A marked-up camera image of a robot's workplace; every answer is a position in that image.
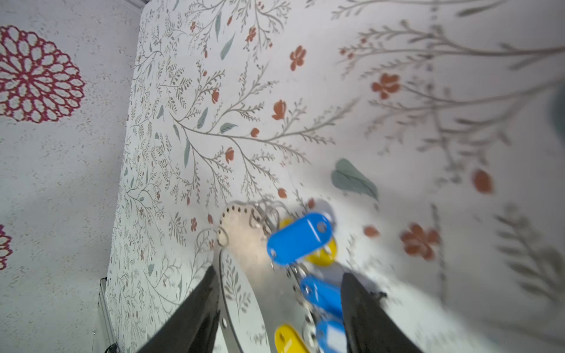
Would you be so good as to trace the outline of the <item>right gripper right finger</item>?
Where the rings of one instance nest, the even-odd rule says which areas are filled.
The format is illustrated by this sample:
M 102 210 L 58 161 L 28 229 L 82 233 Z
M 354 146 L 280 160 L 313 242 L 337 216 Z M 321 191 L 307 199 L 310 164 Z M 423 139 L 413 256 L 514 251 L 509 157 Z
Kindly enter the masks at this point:
M 342 277 L 341 305 L 348 352 L 422 353 L 354 274 Z

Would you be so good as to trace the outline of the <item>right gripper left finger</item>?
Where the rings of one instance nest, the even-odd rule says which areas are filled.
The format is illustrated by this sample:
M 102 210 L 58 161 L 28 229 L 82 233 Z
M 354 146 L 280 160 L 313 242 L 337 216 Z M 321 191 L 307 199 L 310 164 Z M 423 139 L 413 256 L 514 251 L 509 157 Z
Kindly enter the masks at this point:
M 187 296 L 141 352 L 212 352 L 219 326 L 220 285 L 214 267 Z

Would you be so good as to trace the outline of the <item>blue key tag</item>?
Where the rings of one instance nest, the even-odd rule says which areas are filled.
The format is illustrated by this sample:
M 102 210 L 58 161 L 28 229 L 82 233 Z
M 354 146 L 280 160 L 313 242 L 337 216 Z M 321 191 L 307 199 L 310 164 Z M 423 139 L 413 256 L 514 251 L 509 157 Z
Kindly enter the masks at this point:
M 347 353 L 347 336 L 341 322 L 319 322 L 316 325 L 316 340 L 324 353 Z
M 333 237 L 333 221 L 328 213 L 309 213 L 273 233 L 266 253 L 273 263 L 288 266 L 324 248 Z
M 300 290 L 303 297 L 314 307 L 331 316 L 343 318 L 341 290 L 336 285 L 315 276 L 306 276 L 300 281 Z

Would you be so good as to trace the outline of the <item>yellow key tag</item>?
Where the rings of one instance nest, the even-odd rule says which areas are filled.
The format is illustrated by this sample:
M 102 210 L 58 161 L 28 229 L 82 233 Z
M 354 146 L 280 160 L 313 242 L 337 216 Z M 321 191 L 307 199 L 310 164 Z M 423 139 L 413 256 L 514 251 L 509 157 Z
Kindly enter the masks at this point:
M 277 353 L 309 353 L 297 331 L 289 324 L 275 330 L 275 348 Z
M 290 225 L 296 220 L 297 219 L 291 219 L 291 218 L 283 219 L 279 223 L 279 230 Z M 334 263 L 336 256 L 337 256 L 337 243 L 335 237 L 333 236 L 329 244 L 326 245 L 324 248 L 317 250 L 314 253 L 309 254 L 297 261 L 306 261 L 312 263 L 315 266 L 325 267 Z

